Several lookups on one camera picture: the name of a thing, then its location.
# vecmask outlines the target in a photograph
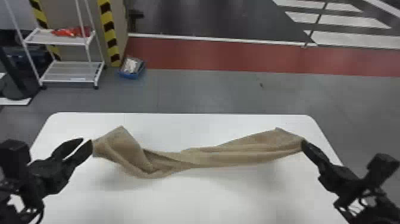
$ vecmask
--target white floor marking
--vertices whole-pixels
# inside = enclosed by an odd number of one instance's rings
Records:
[[[391,6],[391,5],[388,5],[385,2],[382,2],[380,0],[364,0],[364,1],[368,2],[371,5],[375,5],[376,7],[380,8],[382,10],[385,10],[388,13],[390,13],[392,15],[395,15],[396,17],[400,18],[400,10],[395,8],[395,7],[393,7],[393,6]]]
[[[147,34],[147,33],[128,33],[130,37],[136,38],[157,38],[157,39],[180,39],[190,41],[217,41],[217,42],[237,42],[237,43],[263,43],[275,45],[296,45],[303,46],[304,42],[295,41],[265,41],[254,39],[235,39],[235,38],[209,38],[202,36],[174,36],[174,35],[161,35],[161,34]],[[315,43],[310,43],[308,46],[317,46]]]
[[[326,7],[327,10],[337,10],[337,11],[350,11],[350,12],[362,12],[358,8],[354,7],[351,4],[346,4],[346,3],[334,3],[334,2],[329,2],[328,6]]]
[[[0,98],[0,105],[28,105],[32,98],[22,99],[22,100],[10,100],[7,98]]]
[[[400,36],[314,31],[312,39],[319,45],[400,49]]]
[[[297,8],[321,9],[324,6],[324,2],[315,2],[315,1],[304,1],[304,0],[273,0],[273,1],[279,6],[297,7]],[[346,3],[329,2],[327,9],[337,10],[337,11],[361,12],[361,10],[354,7],[353,5]]]
[[[314,13],[295,13],[286,12],[286,14],[295,22],[315,23],[318,14]],[[379,22],[374,18],[354,17],[344,15],[322,15],[320,24],[339,25],[339,26],[355,26],[355,27],[374,27],[390,29],[389,26]]]
[[[279,6],[298,7],[298,8],[322,8],[323,2],[303,1],[303,0],[273,0]]]
[[[315,23],[318,18],[318,14],[312,13],[286,12],[286,14],[297,23]]]

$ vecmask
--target beige towel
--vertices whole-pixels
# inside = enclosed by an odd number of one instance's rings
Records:
[[[299,152],[302,140],[300,136],[277,128],[214,147],[166,153],[142,148],[120,126],[94,140],[93,156],[119,163],[129,174],[139,178],[161,178],[191,168],[265,163]]]

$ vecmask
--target metal shelf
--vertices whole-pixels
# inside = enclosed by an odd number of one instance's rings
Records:
[[[53,61],[40,78],[44,82],[90,82],[97,86],[104,62]]]
[[[89,46],[96,32],[93,30],[86,38],[55,36],[52,30],[36,28],[24,40],[26,44],[36,43],[45,45]]]

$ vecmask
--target robotic arm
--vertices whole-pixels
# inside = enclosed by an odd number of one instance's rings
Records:
[[[87,141],[69,156],[82,141],[79,138],[64,142],[49,158],[32,163],[29,147],[24,142],[7,140],[0,144],[0,167],[4,174],[0,177],[1,224],[26,224],[38,215],[37,223],[40,223],[45,207],[43,198],[59,193],[74,169],[92,154],[92,142]],[[8,204],[12,194],[21,197],[22,211],[17,212]]]
[[[387,198],[381,185],[399,168],[400,162],[393,157],[378,153],[368,164],[368,173],[359,178],[350,169],[332,164],[321,149],[303,141],[304,154],[318,167],[318,180],[326,190],[339,198],[334,207],[350,224],[387,223],[400,224],[400,209]],[[372,198],[369,204],[365,198]],[[364,207],[359,213],[352,212],[350,206],[357,201]]]

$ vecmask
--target yellow and black striped pole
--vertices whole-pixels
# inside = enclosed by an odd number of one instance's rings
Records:
[[[109,0],[97,0],[100,9],[101,24],[104,31],[105,43],[107,44],[107,53],[111,61],[111,66],[118,67],[121,64],[120,50],[117,44],[117,35],[111,12]]]
[[[41,28],[48,29],[49,26],[47,24],[47,18],[45,13],[43,12],[43,8],[40,4],[39,0],[29,0],[30,5],[32,6],[33,14],[37,20],[37,23]],[[47,49],[51,51],[56,60],[61,60],[60,50],[55,45],[48,45]]]

